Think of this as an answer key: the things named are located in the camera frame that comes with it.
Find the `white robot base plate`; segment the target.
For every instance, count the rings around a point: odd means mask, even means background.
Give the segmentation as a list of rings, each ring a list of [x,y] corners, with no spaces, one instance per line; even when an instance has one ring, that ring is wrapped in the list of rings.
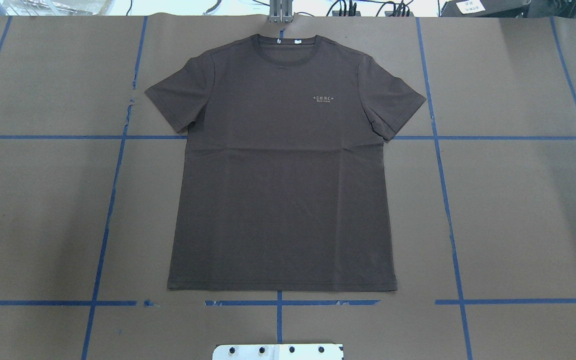
[[[215,347],[213,360],[343,360],[342,344],[222,344]]]

